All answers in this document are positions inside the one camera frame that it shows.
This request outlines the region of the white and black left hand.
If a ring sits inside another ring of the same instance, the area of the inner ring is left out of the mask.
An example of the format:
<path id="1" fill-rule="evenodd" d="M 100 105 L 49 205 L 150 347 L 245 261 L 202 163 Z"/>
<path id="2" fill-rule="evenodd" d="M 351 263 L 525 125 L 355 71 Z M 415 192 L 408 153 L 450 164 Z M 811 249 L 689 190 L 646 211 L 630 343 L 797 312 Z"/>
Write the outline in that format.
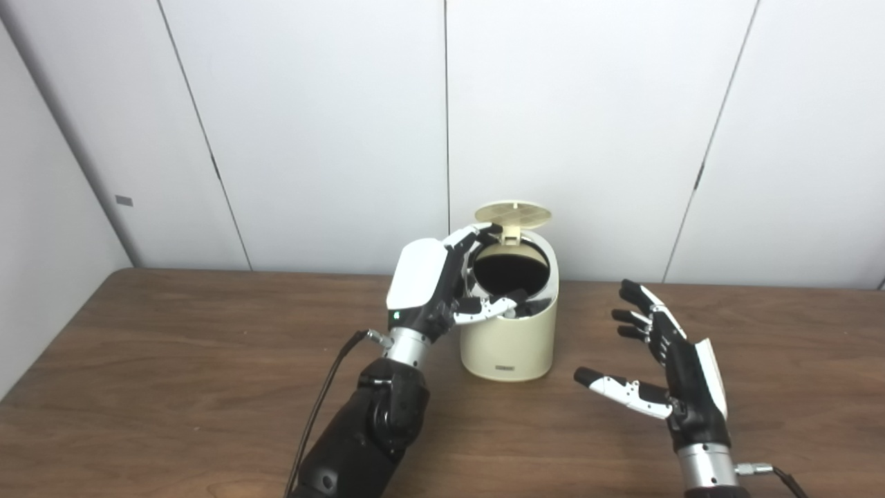
<path id="1" fill-rule="evenodd" d="M 439 239 L 419 239 L 402 249 L 386 294 L 388 328 L 411 330 L 435 343 L 456 325 L 505 315 L 528 300 L 523 289 L 504 294 L 468 293 L 467 261 L 481 242 L 503 228 L 475 223 Z"/>

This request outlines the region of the white and black right hand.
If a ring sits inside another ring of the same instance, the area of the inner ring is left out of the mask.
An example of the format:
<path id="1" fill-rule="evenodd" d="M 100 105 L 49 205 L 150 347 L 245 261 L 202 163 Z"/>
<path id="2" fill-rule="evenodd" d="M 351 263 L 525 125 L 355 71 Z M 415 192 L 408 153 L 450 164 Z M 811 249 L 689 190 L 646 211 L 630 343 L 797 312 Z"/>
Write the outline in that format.
<path id="1" fill-rule="evenodd" d="M 727 427 L 727 397 L 708 338 L 690 340 L 667 304 L 646 286 L 623 279 L 620 299 L 633 310 L 614 309 L 617 334 L 644 343 L 666 375 L 666 385 L 629 380 L 588 367 L 573 379 L 593 393 L 642 415 L 666 421 L 675 451 L 690 445 L 732 445 Z"/>

